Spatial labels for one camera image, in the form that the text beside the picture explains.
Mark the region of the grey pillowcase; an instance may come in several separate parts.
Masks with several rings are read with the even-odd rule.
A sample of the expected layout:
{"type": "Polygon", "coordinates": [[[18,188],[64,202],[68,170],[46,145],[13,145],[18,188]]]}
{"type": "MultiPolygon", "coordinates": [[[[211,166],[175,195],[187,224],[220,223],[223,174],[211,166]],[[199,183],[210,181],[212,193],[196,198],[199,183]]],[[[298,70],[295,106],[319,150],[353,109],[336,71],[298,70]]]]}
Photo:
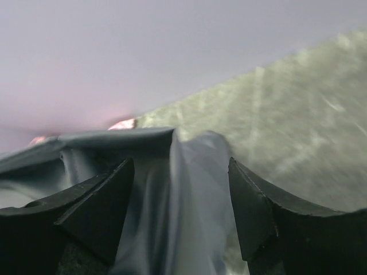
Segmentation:
{"type": "Polygon", "coordinates": [[[107,274],[225,274],[234,225],[230,156],[226,140],[214,132],[187,142],[172,128],[49,137],[1,155],[1,210],[24,207],[132,159],[134,182],[107,274]]]}

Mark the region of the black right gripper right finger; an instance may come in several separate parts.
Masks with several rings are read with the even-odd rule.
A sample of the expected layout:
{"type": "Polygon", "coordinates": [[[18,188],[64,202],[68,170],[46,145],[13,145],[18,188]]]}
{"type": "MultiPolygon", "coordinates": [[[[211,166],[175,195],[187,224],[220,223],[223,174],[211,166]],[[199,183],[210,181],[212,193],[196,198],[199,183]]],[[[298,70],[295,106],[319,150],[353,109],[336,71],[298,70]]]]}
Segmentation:
{"type": "Polygon", "coordinates": [[[250,274],[365,274],[366,210],[333,210],[229,161],[242,259],[250,274]]]}

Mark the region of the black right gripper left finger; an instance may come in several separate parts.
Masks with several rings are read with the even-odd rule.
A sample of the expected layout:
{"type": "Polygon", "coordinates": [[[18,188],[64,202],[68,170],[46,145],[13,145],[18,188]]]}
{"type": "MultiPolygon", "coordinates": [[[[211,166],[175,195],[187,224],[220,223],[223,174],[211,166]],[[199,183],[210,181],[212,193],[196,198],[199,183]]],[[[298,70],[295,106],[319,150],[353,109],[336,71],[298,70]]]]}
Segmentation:
{"type": "Polygon", "coordinates": [[[24,207],[1,210],[2,274],[107,274],[115,263],[134,182],[126,159],[24,207]]]}

